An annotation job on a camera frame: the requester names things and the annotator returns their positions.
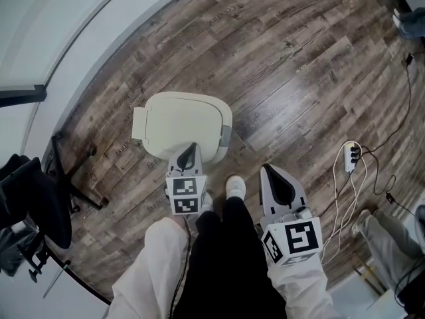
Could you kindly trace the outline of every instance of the blue jeans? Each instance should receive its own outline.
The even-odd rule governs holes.
[[[425,8],[400,14],[400,32],[405,38],[425,37]]]

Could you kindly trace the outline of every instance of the black plug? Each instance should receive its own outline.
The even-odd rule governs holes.
[[[386,193],[386,196],[385,196],[385,198],[388,200],[388,202],[389,203],[391,203],[392,204],[392,202],[394,202],[395,201],[395,198],[389,193],[389,192],[387,192]]]
[[[407,66],[409,66],[410,64],[412,64],[413,58],[414,58],[413,54],[412,53],[409,53],[409,55],[406,58],[406,64],[407,64]]]

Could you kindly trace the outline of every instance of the person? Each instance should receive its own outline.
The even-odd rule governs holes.
[[[409,13],[400,13],[395,9],[392,20],[404,38],[425,37],[425,8]]]
[[[421,242],[424,232],[418,227],[423,217],[423,206],[416,212],[416,233]],[[395,217],[376,210],[373,215],[363,210],[352,226],[352,234],[361,233],[371,250],[374,263],[383,277],[384,285],[391,288],[403,303],[408,318],[425,318],[425,255],[406,227]]]
[[[222,220],[205,197],[210,202],[196,220],[199,234],[172,317],[342,318],[326,292],[318,255],[292,266],[268,266],[245,193],[241,177],[229,178]],[[112,287],[109,319],[168,317],[188,243],[186,224],[172,216],[148,228],[145,247]]]

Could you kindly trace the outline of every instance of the white sleeve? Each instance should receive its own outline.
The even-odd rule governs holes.
[[[148,228],[145,248],[112,286],[109,319],[165,319],[180,277],[187,235],[164,218]]]
[[[288,319],[346,318],[333,308],[319,255],[291,266],[270,265],[268,276],[286,301]]]

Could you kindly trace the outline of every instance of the wooden floor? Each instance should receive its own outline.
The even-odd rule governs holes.
[[[131,139],[132,112],[161,91],[208,94],[233,111],[227,156],[206,167],[208,190],[219,201],[228,176],[247,183],[247,206],[255,221],[258,171],[280,166],[305,187],[318,215],[333,200],[332,165],[347,139],[370,148],[381,143],[407,110],[403,58],[423,49],[399,37],[386,0],[174,0],[142,25],[106,63],[68,119],[61,141],[66,169],[92,144],[98,148],[74,178],[95,200],[72,218],[72,246],[58,251],[72,270],[104,296],[143,248],[146,229],[170,213],[163,193],[167,162],[146,153]],[[404,127],[376,152],[381,190],[392,173],[396,200],[411,206],[424,187],[425,65],[410,66],[412,108]],[[369,175],[359,208],[390,208],[373,195],[376,163],[365,156]],[[337,167],[341,186],[347,175]],[[354,173],[359,185],[364,169]],[[345,212],[351,188],[341,194]],[[321,217],[328,238],[335,207]],[[325,270],[329,284],[352,271],[361,239],[343,232],[342,252]],[[337,240],[328,253],[335,252]]]

